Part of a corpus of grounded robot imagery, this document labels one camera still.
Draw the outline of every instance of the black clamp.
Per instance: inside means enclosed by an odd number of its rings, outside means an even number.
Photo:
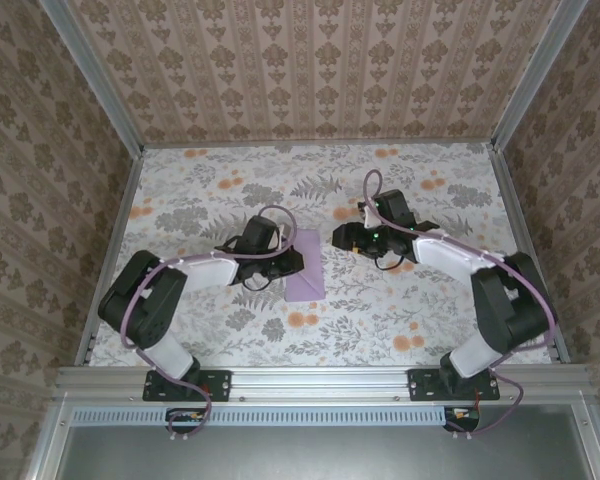
[[[411,230],[426,232],[440,228],[433,222],[416,222],[414,213],[409,209],[404,194],[400,190],[388,192],[373,197],[376,209],[383,218],[391,223]],[[366,203],[358,203],[358,210],[365,213]],[[341,250],[359,253],[372,260],[384,257],[393,252],[400,257],[418,263],[413,250],[413,241],[417,235],[400,232],[386,225],[375,228],[365,228],[361,222],[350,222],[340,225],[333,231],[331,244]]]
[[[268,218],[254,216],[249,219],[242,235],[227,240],[223,245],[216,247],[225,253],[261,255],[275,252],[269,248],[274,235],[278,237],[279,247],[281,234],[278,226]],[[231,285],[244,284],[245,280],[258,273],[269,282],[286,277],[301,271],[304,268],[302,255],[293,247],[279,255],[265,259],[236,258],[238,271]]]

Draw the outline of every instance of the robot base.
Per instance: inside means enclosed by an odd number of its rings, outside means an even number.
[[[488,370],[463,379],[455,391],[450,391],[444,382],[441,371],[436,368],[414,368],[407,371],[409,396],[412,402],[445,400],[475,401],[476,393],[480,400],[499,400],[498,381]]]
[[[230,370],[199,370],[196,380],[192,383],[206,391],[214,402],[229,401]],[[204,402],[200,394],[171,383],[153,370],[147,373],[142,400],[145,402]]]

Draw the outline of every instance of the gray surface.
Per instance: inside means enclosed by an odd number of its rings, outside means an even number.
[[[170,441],[162,428],[74,428],[58,478],[592,478],[570,408],[525,407],[467,441],[440,427],[228,427]]]

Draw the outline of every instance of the floral mat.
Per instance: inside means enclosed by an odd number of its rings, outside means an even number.
[[[286,303],[280,280],[262,292],[185,287],[171,328],[201,363],[437,364],[476,329],[471,292],[426,266],[405,262],[383,272],[330,244],[336,227],[359,220],[362,180],[374,167],[385,177],[383,190],[401,189],[420,221],[432,220],[474,246],[516,250],[481,144],[159,149],[144,154],[117,271],[140,249],[161,257],[208,252],[241,233],[260,207],[284,205],[300,228],[320,232],[326,299]],[[513,361],[550,359],[543,350]],[[90,364],[142,362],[102,324]]]

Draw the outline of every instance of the aluminum frame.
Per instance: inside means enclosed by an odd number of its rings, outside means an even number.
[[[556,8],[547,30],[493,132],[494,145],[504,148],[511,140],[587,3],[587,0],[563,0]]]
[[[231,368],[234,407],[281,406],[399,407],[455,406],[472,402],[411,402],[407,370],[421,366],[395,367],[289,367]],[[143,408],[142,388],[148,369],[142,367],[62,368],[57,389],[34,452],[29,480],[55,478],[71,428],[72,413],[84,406]],[[600,479],[600,411],[584,365],[503,365],[499,372],[525,389],[523,405],[569,405],[578,422],[580,440],[589,467]],[[511,404],[517,390],[500,383],[501,399],[485,406]],[[164,403],[151,403],[166,406]],[[169,403],[170,407],[200,407],[201,403]]]
[[[146,149],[164,150],[172,148],[220,148],[220,147],[298,147],[303,145],[408,145],[408,144],[451,144],[451,143],[489,143],[488,137],[458,139],[447,138],[317,138],[297,140],[243,140],[230,142],[184,142],[184,143],[148,143]]]
[[[107,247],[107,253],[105,254],[104,261],[102,263],[102,270],[98,277],[98,283],[93,292],[93,299],[89,307],[89,313],[87,313],[87,321],[82,331],[82,337],[80,338],[80,344],[74,360],[74,365],[84,365],[87,362],[87,356],[91,349],[91,344],[95,341],[95,335],[98,332],[98,326],[100,325],[100,318],[98,317],[98,303],[104,296],[105,292],[111,285],[113,280],[113,273],[116,269],[116,262],[118,260],[118,253],[120,253],[120,246],[122,245],[122,239],[124,238],[124,231],[127,227],[127,221],[129,220],[129,214],[131,213],[131,207],[133,205],[133,198],[136,195],[136,189],[140,182],[140,174],[142,173],[143,157],[139,156],[133,160],[131,169],[129,170],[129,177],[127,178],[127,185],[122,195],[120,202],[120,209],[116,217],[116,223],[113,225],[113,231],[111,232],[111,238],[109,239],[109,246]]]
[[[524,219],[522,213],[522,207],[516,195],[516,189],[513,185],[513,179],[509,173],[509,167],[504,157],[502,149],[499,147],[491,147],[489,149],[489,158],[491,159],[491,166],[500,188],[500,195],[502,196],[502,203],[509,217],[509,223],[511,224],[511,232],[513,233],[513,239],[516,242],[518,250],[528,254],[533,260],[540,279],[544,283],[545,289],[547,289],[547,282],[542,274],[542,267],[538,261],[538,255],[536,254],[535,248],[533,247],[533,241],[531,240],[531,234],[527,228],[527,222]],[[571,358],[567,350],[567,344],[564,341],[562,330],[560,325],[556,325],[554,344],[557,352],[558,360],[563,363],[569,363]]]
[[[113,82],[101,65],[101,60],[89,44],[86,35],[74,18],[68,2],[58,0],[41,0],[62,41],[69,49],[89,87],[109,117],[111,124],[118,132],[122,143],[132,158],[142,152],[141,134],[124,105],[124,99],[116,92]]]

